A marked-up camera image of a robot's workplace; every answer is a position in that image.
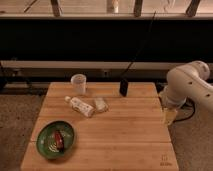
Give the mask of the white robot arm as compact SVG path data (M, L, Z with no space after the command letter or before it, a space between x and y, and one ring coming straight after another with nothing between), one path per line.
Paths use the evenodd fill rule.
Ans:
M174 122L177 110L187 98L213 113L213 86L206 82L209 76L209 66L202 61L189 62L168 71L167 85L159 93L166 125Z

